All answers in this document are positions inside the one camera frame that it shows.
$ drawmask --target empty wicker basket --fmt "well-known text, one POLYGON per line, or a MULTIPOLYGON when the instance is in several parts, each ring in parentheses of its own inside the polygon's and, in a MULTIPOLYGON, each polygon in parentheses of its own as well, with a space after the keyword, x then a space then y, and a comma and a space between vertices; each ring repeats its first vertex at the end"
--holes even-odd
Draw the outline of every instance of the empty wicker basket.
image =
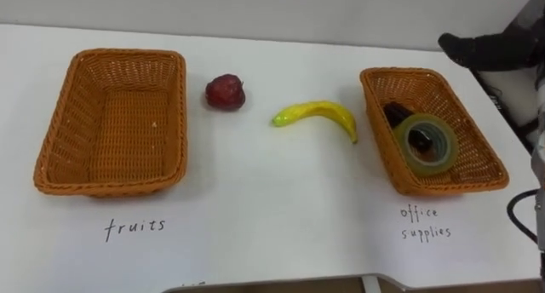
POLYGON ((119 197, 175 184, 186 171, 185 81, 185 61, 172 51, 77 54, 36 162, 36 187, 119 197))
POLYGON ((367 115, 381 159, 404 195, 452 195, 504 188, 508 173, 462 103, 437 72, 416 68, 371 68, 361 72, 367 115), (413 112, 443 119, 456 133, 459 154, 444 174, 415 176, 407 166, 382 108, 397 101, 413 112))

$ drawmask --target red apple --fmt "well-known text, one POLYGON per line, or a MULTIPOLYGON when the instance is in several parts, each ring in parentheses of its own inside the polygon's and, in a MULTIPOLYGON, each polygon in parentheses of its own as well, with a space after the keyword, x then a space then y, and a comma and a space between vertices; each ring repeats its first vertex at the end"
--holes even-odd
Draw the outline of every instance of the red apple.
POLYGON ((231 74, 219 76, 206 85, 206 101, 224 111, 238 110, 246 101, 242 81, 231 74))

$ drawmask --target yellow banana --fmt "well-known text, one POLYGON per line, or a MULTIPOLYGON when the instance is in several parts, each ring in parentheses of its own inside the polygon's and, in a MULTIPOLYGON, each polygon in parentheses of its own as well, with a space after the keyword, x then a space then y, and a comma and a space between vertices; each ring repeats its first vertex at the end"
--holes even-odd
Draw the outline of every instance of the yellow banana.
POLYGON ((338 123, 348 132, 352 143, 358 142, 358 132, 356 131, 354 116, 344 106, 331 101, 310 101, 288 106, 274 117, 272 124, 276 127, 284 127, 302 118, 317 115, 329 118, 338 123))

